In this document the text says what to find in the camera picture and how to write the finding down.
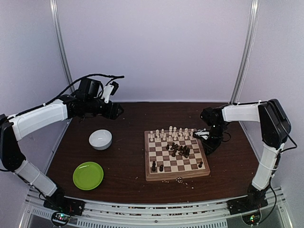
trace plastic plate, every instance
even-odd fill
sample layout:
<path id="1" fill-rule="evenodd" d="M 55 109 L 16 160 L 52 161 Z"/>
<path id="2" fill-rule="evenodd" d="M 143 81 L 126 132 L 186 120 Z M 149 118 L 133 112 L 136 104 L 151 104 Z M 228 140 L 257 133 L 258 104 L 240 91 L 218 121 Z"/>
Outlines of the plastic plate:
<path id="1" fill-rule="evenodd" d="M 81 190 L 96 188 L 104 178 L 104 171 L 95 162 L 88 161 L 79 165 L 73 174 L 73 182 Z"/>

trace dark wood surface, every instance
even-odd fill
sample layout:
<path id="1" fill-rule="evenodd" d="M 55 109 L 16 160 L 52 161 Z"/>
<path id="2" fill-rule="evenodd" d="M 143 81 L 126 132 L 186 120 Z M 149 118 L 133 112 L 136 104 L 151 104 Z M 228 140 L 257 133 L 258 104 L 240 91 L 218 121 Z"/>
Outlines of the dark wood surface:
<path id="1" fill-rule="evenodd" d="M 231 123 L 231 140 L 222 143 L 207 156 L 210 175 L 185 179 L 145 180 L 144 131 L 170 125 L 204 128 L 199 118 L 205 107 L 220 103 L 123 103 L 125 112 L 117 120 L 102 117 L 79 123 L 74 118 L 56 152 L 48 176 L 66 191 L 66 195 L 87 200 L 120 203 L 178 203 L 215 200 L 246 194 L 257 171 L 258 162 L 239 123 Z M 113 143 L 105 151 L 94 150 L 88 138 L 99 129 L 113 134 Z M 78 189 L 72 180 L 75 168 L 83 162 L 97 162 L 104 169 L 104 180 L 94 190 Z"/>

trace wire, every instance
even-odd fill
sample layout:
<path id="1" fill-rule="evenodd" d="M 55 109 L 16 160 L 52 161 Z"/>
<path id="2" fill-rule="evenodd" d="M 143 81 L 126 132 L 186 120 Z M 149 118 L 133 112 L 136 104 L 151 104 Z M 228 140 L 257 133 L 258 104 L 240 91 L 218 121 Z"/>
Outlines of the wire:
<path id="1" fill-rule="evenodd" d="M 227 140 L 222 140 L 223 143 L 229 142 L 231 139 L 231 134 L 229 132 L 224 132 L 225 134 L 227 134 L 229 136 L 229 139 Z"/>
<path id="2" fill-rule="evenodd" d="M 9 170 L 0 169 L 1 172 L 10 172 Z"/>
<path id="3" fill-rule="evenodd" d="M 271 211 L 269 212 L 269 214 L 262 220 L 262 221 L 260 221 L 258 224 L 261 224 L 262 222 L 264 222 L 270 215 L 271 215 L 271 213 L 274 211 L 274 209 L 275 209 L 275 207 L 276 207 L 276 202 L 277 202 L 277 197 L 276 197 L 276 193 L 275 193 L 275 191 L 274 191 L 274 189 L 272 188 L 272 186 L 271 186 L 271 179 L 270 179 L 270 181 L 269 181 L 269 186 L 270 186 L 270 189 L 271 189 L 271 191 L 274 193 L 274 195 L 275 195 L 275 204 L 274 204 L 274 206 L 272 207 L 272 209 L 271 209 Z"/>
<path id="4" fill-rule="evenodd" d="M 56 99 L 58 99 L 58 97 L 60 97 L 66 90 L 68 90 L 71 86 L 73 86 L 75 83 L 79 82 L 80 80 L 84 79 L 84 78 L 88 78 L 88 77 L 93 77 L 93 76 L 101 76 L 101 77 L 107 77 L 107 78 L 111 78 L 111 80 L 108 82 L 110 83 L 111 81 L 115 80 L 115 79 L 119 79 L 119 78 L 124 78 L 124 76 L 114 76 L 114 75 L 103 75 L 103 74 L 89 74 L 89 75 L 86 75 L 86 76 L 83 76 L 83 77 L 80 77 L 79 79 L 75 80 L 74 82 L 72 82 L 71 84 L 69 84 L 64 90 L 62 90 L 57 96 L 55 96 L 53 99 L 51 99 L 50 101 L 46 102 L 45 104 L 42 104 L 42 105 L 38 105 L 36 107 L 33 107 L 33 108 L 30 108 L 28 110 L 25 110 L 23 112 L 20 112 L 18 114 L 16 114 L 15 116 L 11 116 L 10 118 L 8 118 L 8 120 L 12 119 L 12 118 L 15 118 L 16 116 L 20 116 L 20 115 L 23 115 L 25 113 L 28 113 L 28 112 L 31 112 L 35 109 L 38 109 L 38 108 L 42 108 L 52 102 L 54 102 Z"/>

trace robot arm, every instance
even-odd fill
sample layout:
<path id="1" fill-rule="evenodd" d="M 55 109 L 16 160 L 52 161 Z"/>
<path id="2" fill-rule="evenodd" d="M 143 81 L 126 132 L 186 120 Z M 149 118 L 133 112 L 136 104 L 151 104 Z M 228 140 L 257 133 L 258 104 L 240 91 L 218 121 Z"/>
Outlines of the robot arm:
<path id="1" fill-rule="evenodd" d="M 112 82 L 98 96 L 100 82 L 85 78 L 72 95 L 62 95 L 52 103 L 34 109 L 21 115 L 0 115 L 0 159 L 3 166 L 17 174 L 43 194 L 48 202 L 46 207 L 79 208 L 82 202 L 71 202 L 64 198 L 64 191 L 49 177 L 43 174 L 35 165 L 22 154 L 18 141 L 26 135 L 52 123 L 70 119 L 75 116 L 84 117 L 86 114 L 101 115 L 108 119 L 116 119 L 124 110 L 118 103 L 109 100 L 118 89 L 118 84 Z"/>
<path id="2" fill-rule="evenodd" d="M 207 125 L 211 126 L 211 129 L 207 138 L 202 138 L 196 133 L 194 137 L 201 139 L 207 155 L 220 146 L 223 141 L 223 133 L 227 130 L 229 122 L 253 121 L 260 123 L 264 150 L 242 207 L 252 209 L 263 204 L 265 193 L 269 189 L 270 179 L 280 161 L 280 152 L 283 150 L 287 136 L 291 131 L 290 122 L 279 101 L 272 99 L 267 102 L 259 101 L 258 103 L 226 105 L 214 109 L 206 108 L 200 117 Z M 239 209 L 235 202 L 230 206 Z"/>

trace chessboard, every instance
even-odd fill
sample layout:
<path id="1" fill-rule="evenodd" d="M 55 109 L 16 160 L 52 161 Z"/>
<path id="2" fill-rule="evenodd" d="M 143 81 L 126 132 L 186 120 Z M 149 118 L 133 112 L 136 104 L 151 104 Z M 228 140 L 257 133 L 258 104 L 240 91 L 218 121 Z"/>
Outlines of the chessboard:
<path id="1" fill-rule="evenodd" d="M 147 181 L 173 180 L 177 177 L 193 178 L 210 174 L 203 146 L 199 139 L 193 137 L 194 131 L 196 129 L 192 129 L 189 135 L 189 133 L 181 132 L 180 129 L 180 132 L 175 133 L 176 137 L 172 137 L 172 127 L 170 130 L 144 132 Z M 178 151 L 175 156 L 172 156 L 173 142 L 178 146 L 186 145 L 190 149 L 187 158 L 180 155 Z"/>

